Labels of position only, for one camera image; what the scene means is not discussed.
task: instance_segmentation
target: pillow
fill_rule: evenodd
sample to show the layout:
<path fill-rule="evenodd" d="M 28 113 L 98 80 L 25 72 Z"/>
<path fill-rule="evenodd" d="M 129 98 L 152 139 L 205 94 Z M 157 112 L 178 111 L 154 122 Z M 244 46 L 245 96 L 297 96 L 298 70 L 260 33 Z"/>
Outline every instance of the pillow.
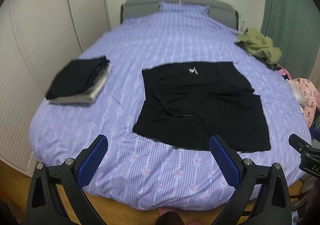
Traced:
<path fill-rule="evenodd" d="M 187 3 L 160 2 L 160 12 L 195 12 L 201 15 L 208 15 L 209 6 L 200 6 Z"/>

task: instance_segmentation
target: folded black garment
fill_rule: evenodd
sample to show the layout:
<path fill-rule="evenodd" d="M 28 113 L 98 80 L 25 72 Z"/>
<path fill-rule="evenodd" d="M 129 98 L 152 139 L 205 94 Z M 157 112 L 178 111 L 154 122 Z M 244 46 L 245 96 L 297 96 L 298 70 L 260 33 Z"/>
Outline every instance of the folded black garment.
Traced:
<path fill-rule="evenodd" d="M 236 151 L 270 150 L 260 96 L 232 62 L 167 64 L 142 71 L 146 100 L 133 132 L 209 150 L 220 135 Z"/>
<path fill-rule="evenodd" d="M 97 81 L 96 78 L 109 64 L 105 56 L 88 60 L 73 60 L 54 78 L 46 99 L 80 94 Z"/>

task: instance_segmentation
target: bed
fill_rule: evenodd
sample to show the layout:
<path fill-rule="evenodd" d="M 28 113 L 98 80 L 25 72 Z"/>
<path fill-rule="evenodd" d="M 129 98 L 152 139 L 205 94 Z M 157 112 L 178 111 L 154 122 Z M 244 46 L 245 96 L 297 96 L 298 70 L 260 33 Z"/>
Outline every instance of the bed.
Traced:
<path fill-rule="evenodd" d="M 205 5 L 209 13 L 159 12 L 159 2 Z M 232 61 L 261 96 L 271 143 L 270 151 L 240 156 L 256 164 L 279 162 L 288 185 L 303 175 L 299 154 L 288 143 L 292 133 L 311 143 L 300 106 L 279 73 L 234 45 L 238 22 L 232 6 L 215 0 L 128 0 L 121 15 L 123 23 L 81 56 L 106 55 L 111 61 L 112 72 L 96 102 L 61 106 L 44 100 L 39 106 L 29 134 L 39 161 L 61 164 L 104 134 L 108 152 L 86 192 L 141 210 L 220 206 L 234 189 L 210 152 L 175 148 L 132 133 L 132 128 L 145 99 L 142 69 L 172 62 Z"/>

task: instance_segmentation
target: bolt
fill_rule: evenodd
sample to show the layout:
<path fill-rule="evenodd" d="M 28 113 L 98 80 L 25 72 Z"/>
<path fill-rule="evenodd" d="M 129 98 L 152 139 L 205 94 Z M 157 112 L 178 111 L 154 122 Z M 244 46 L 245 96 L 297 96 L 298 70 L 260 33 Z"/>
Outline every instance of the bolt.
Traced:
<path fill-rule="evenodd" d="M 252 164 L 252 160 L 249 159 L 249 158 L 246 158 L 246 159 L 244 159 L 244 163 L 245 163 L 246 165 L 251 165 L 251 164 Z"/>
<path fill-rule="evenodd" d="M 37 169 L 41 169 L 43 167 L 43 163 L 37 164 Z"/>
<path fill-rule="evenodd" d="M 71 164 L 73 163 L 73 159 L 72 159 L 72 158 L 68 158 L 68 159 L 65 161 L 65 163 L 66 163 L 67 165 L 71 165 Z"/>
<path fill-rule="evenodd" d="M 274 165 L 275 165 L 276 169 L 280 169 L 281 168 L 281 164 L 279 164 L 279 163 L 274 163 Z"/>

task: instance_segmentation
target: gray headboard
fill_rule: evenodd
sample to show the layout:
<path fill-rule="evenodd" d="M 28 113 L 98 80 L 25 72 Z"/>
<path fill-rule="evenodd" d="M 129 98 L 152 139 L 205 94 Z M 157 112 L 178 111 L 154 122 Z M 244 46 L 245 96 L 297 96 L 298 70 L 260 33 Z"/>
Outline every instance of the gray headboard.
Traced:
<path fill-rule="evenodd" d="M 159 12 L 159 2 L 181 2 L 209 6 L 209 17 L 238 30 L 238 12 L 231 5 L 218 0 L 127 0 L 121 6 L 120 22 L 122 23 L 124 19 L 143 17 Z"/>

